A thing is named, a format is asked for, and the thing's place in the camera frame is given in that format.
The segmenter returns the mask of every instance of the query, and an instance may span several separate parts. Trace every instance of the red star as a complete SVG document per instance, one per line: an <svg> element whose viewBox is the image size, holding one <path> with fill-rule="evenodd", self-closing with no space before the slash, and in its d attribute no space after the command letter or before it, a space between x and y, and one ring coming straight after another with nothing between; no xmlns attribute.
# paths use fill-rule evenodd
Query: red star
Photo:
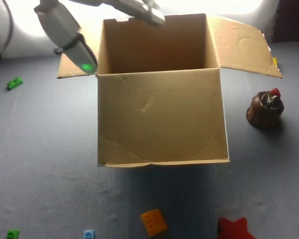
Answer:
<svg viewBox="0 0 299 239"><path fill-rule="evenodd" d="M226 218L218 220L220 233L217 239L256 239L247 231L247 219L240 218L232 222Z"/></svg>

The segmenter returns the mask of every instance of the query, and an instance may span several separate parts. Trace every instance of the green toy block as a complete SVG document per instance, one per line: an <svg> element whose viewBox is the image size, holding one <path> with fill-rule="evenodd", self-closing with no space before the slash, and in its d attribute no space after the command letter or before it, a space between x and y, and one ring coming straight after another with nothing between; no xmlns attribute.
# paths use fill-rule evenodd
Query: green toy block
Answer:
<svg viewBox="0 0 299 239"><path fill-rule="evenodd" d="M9 230L6 233L6 239L18 239L19 233L20 232L18 230Z"/></svg>
<svg viewBox="0 0 299 239"><path fill-rule="evenodd" d="M21 84L23 84L21 77L16 77L13 81L9 81L7 86L9 88L9 90L12 90Z"/></svg>

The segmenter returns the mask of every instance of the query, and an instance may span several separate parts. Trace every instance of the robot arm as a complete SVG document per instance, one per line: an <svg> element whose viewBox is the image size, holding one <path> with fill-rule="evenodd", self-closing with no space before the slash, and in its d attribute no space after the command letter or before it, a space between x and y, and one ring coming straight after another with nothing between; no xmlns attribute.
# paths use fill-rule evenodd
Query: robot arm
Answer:
<svg viewBox="0 0 299 239"><path fill-rule="evenodd" d="M119 11L151 25L165 23L165 18L157 10L154 0L72 0L77 3L99 6L102 3L113 6ZM93 74L97 69L97 61L84 36L79 33L80 25L69 10L58 0L41 0L34 8L39 21L48 37L60 48L56 53L65 53L67 57L82 71Z"/></svg>

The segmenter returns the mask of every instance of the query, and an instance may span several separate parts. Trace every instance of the white backdrop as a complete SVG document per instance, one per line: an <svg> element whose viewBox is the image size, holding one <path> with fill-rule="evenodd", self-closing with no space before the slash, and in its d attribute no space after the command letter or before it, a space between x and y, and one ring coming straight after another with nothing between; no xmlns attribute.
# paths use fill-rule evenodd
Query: white backdrop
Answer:
<svg viewBox="0 0 299 239"><path fill-rule="evenodd" d="M39 0L7 0L15 21L11 43L3 57L52 55L54 44L45 35L33 8ZM90 7L61 0L78 22L114 18L125 14L101 5ZM250 24L269 38L279 0L157 0L164 14L211 13ZM0 46L8 33L8 15L0 0Z"/></svg>

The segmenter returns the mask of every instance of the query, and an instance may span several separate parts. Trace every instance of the cable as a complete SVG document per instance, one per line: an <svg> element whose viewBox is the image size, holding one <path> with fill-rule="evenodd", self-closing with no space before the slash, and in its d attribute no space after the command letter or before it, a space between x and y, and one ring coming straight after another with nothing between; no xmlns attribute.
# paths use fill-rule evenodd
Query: cable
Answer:
<svg viewBox="0 0 299 239"><path fill-rule="evenodd" d="M10 25L9 25L8 37L7 37L6 41L4 42L3 46L0 48L0 54L3 53L6 50L6 48L8 47L8 45L11 41L12 32L13 32L13 18L12 18L11 10L10 10L8 4L6 3L6 0L2 0L2 1L3 1L4 5L6 7L6 10L9 14L9 23L10 23Z"/></svg>

